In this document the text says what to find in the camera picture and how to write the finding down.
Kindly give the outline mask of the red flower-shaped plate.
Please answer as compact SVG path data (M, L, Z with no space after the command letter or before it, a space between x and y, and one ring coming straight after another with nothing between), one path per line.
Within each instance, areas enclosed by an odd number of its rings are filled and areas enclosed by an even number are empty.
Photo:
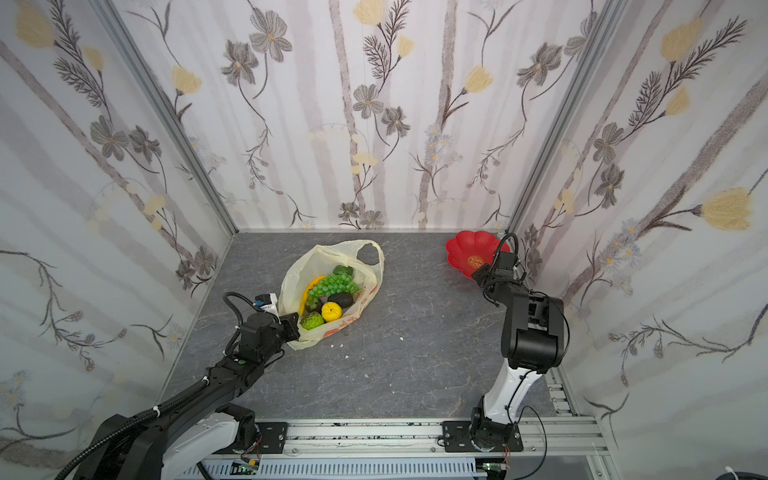
M448 263L469 280L483 265L493 262L501 240L487 231L463 230L445 243Z

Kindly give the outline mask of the yellow plastic bag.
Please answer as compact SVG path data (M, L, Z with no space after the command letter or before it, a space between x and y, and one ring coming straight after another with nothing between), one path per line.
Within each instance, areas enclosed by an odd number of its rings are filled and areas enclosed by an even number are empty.
M355 322L383 282L384 252L373 240L316 245L286 272L280 314L299 315L294 350L308 349Z

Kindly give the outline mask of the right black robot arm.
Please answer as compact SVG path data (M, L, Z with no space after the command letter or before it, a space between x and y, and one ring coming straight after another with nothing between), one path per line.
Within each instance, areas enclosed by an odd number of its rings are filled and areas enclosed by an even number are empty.
M468 421L442 423L439 444L448 453L522 451L523 401L533 384L566 355L570 327L563 301L526 287L516 267L517 256L501 251L472 275L485 298L505 308L503 363Z

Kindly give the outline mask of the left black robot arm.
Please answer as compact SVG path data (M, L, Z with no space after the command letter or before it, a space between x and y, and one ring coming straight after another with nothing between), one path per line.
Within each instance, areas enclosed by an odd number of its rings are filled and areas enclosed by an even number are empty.
M131 417L104 421L90 445L70 460L58 479L159 479L163 456L196 423L249 390L283 345L300 337L299 315L250 315L236 329L224 357L202 380L167 401Z

